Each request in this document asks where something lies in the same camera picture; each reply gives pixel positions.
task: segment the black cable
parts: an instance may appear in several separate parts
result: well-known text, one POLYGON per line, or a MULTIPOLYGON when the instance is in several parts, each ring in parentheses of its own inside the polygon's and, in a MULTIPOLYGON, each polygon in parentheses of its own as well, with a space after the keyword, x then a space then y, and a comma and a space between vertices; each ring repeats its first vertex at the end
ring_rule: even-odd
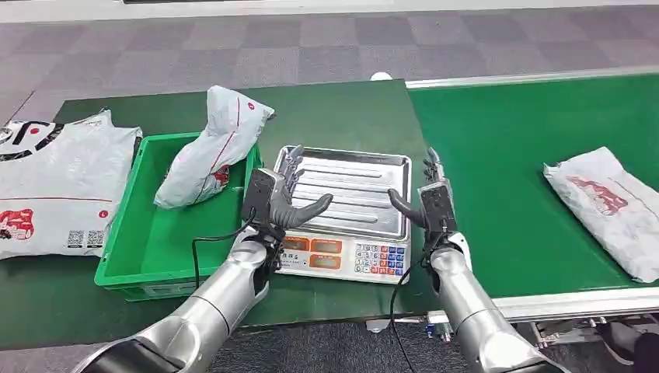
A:
POLYGON ((391 324, 392 330, 393 330, 393 335, 396 337, 396 340, 398 341, 398 345, 400 346, 400 350, 403 352, 403 356, 405 357, 405 361, 407 361, 407 365, 410 367, 410 370, 412 373, 417 373, 417 371, 414 369, 412 366, 412 362, 410 361, 410 358, 407 357, 407 352, 405 351, 405 347, 403 347, 403 343, 400 341, 400 336, 398 335, 398 330, 396 330, 396 321, 394 320, 393 317, 393 303, 396 300, 396 294, 398 294, 398 289, 400 289, 400 286, 403 284, 403 281, 405 281, 405 278, 410 275, 410 271, 417 265, 421 265, 421 262, 424 261, 424 258, 422 257, 418 262, 412 264, 410 268, 408 268, 405 273, 400 277, 400 280, 398 280, 398 284, 396 284, 396 287, 393 289, 392 293, 392 298, 391 302, 389 303, 389 323, 391 324))
POLYGON ((199 258, 197 257, 197 242, 202 241, 202 242, 217 242, 217 241, 222 241, 225 239, 230 239, 231 237, 235 237, 240 232, 244 231, 247 229, 247 227, 252 224, 252 221, 254 221, 254 217, 256 217, 256 209, 252 207, 251 210, 249 210, 249 217, 247 218, 247 221, 245 221, 245 224, 242 225, 242 227, 238 228, 236 231, 229 233, 228 235, 219 235, 217 237, 197 237, 192 240, 192 261, 194 261, 194 283, 197 286, 197 289, 199 288, 199 258))

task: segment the green mat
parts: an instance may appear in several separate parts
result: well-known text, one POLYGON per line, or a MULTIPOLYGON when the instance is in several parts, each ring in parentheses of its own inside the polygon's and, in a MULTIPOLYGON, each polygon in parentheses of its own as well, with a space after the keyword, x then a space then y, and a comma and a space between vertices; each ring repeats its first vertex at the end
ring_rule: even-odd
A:
POLYGON ((542 175, 606 146, 659 190, 659 75, 410 91, 445 164, 476 276, 493 297, 642 285, 542 175))

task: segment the white wall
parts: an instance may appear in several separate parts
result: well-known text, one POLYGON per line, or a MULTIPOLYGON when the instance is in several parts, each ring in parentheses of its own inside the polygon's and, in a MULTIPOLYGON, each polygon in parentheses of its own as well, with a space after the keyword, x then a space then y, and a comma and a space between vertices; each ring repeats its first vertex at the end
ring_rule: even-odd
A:
POLYGON ((409 12, 655 4, 659 0, 239 0, 125 5, 121 0, 0 2, 0 23, 333 12, 409 12))

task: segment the green tray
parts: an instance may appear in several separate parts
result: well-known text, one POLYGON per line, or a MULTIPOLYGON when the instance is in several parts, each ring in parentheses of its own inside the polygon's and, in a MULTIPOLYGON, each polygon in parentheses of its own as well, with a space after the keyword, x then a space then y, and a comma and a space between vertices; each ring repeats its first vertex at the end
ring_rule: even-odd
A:
MULTIPOLYGON (((173 210, 153 204, 174 156, 198 135, 164 134, 142 141, 96 269, 97 285, 121 293, 127 301, 189 295, 194 291, 192 239, 239 228, 244 187, 252 169, 262 166, 257 145, 231 166, 228 185, 217 196, 173 210)), ((225 261, 232 244, 232 240, 200 242, 202 278, 225 261)))

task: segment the robotic arm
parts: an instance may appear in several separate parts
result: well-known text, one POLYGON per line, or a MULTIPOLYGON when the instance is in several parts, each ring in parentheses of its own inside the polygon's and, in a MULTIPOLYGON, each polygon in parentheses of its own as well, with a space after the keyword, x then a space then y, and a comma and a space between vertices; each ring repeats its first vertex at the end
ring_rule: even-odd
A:
MULTIPOLYGON (((74 373, 202 372, 247 312, 265 297, 280 268, 286 229, 322 214, 332 196, 297 209, 292 190, 304 149, 298 146, 277 173, 252 172, 241 215, 250 221, 227 260, 176 311, 139 333, 107 344, 74 373)), ((464 355, 479 373, 569 373, 522 338, 506 321, 467 266, 467 241, 457 231, 448 180, 434 150, 426 164, 429 185, 419 188, 422 211, 394 190, 393 206, 425 229, 424 266, 464 355)))
POLYGON ((252 307, 263 299, 280 267, 285 229, 322 214, 332 195, 304 208, 291 206, 304 148, 293 149, 279 173, 254 169, 241 215, 249 221, 227 260, 171 315, 139 333, 109 343, 75 373, 203 372, 252 307))
POLYGON ((412 223, 425 229, 421 265, 432 279, 470 367, 479 373, 569 373, 517 333, 474 277, 463 255, 469 247, 457 230, 451 187, 434 149, 428 155, 424 173, 429 184, 418 190, 421 211, 412 209, 395 190, 389 190, 389 199, 412 223))

